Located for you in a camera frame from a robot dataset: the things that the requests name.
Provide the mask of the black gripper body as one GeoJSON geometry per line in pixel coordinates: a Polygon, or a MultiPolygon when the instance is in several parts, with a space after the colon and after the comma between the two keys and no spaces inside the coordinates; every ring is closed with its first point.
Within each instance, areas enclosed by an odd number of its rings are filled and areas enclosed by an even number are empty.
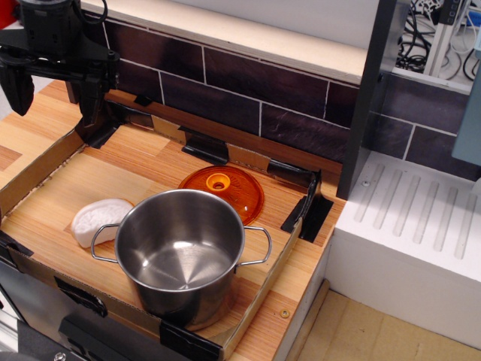
{"type": "Polygon", "coordinates": [[[80,1],[20,1],[21,29],[1,31],[2,81],[11,87],[16,77],[36,75],[115,89],[119,54],[91,40],[87,26],[102,24],[103,13],[89,19],[80,1]]]}

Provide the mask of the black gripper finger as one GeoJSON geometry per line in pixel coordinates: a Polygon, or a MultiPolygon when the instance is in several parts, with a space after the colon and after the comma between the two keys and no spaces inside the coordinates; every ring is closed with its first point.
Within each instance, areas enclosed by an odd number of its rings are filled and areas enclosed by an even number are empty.
{"type": "Polygon", "coordinates": [[[84,127],[95,125],[107,91],[103,80],[86,80],[80,85],[80,112],[84,127]]]}
{"type": "Polygon", "coordinates": [[[26,115],[34,99],[32,76],[23,68],[1,64],[1,87],[12,110],[20,116],[26,115]]]}

